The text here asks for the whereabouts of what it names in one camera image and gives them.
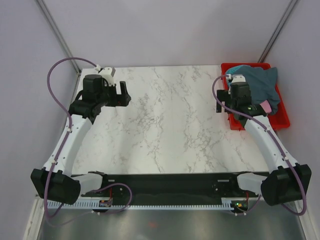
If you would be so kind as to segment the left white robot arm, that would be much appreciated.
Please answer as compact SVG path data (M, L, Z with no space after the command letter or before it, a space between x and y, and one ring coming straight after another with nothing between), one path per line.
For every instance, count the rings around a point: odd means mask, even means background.
M112 82L112 75L89 74L83 78L82 90L71 103L67 123L50 158L41 169L34 169L31 181L45 201L74 204L79 196L93 191L106 196L110 185L98 172L73 176L76 156L88 131L103 107L127 107L131 96L125 81Z

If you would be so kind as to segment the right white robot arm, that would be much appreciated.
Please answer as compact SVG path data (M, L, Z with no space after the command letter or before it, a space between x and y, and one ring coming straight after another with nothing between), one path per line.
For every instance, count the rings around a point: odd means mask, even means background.
M311 180L312 171L307 164L300 164L293 157L273 130L263 108L250 104L250 90L247 83L233 84L243 94L235 96L228 90L216 90L213 96L217 101L217 112L222 108L234 113L242 127L253 138L260 150L266 165L268 175L263 176L253 172L239 173L235 181L229 184L229 191L235 197L242 196L246 191L263 197L270 206L302 201L307 203L306 195Z

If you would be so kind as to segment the dark blue-grey t shirt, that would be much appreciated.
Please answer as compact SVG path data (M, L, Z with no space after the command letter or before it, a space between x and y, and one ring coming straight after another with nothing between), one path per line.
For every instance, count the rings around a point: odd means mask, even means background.
M243 75L251 91L251 101L253 104L262 104L268 101L271 112L275 115L278 111L278 104L281 102L276 91L278 70L276 67L263 69L262 67L252 67L246 64L229 68L226 74Z

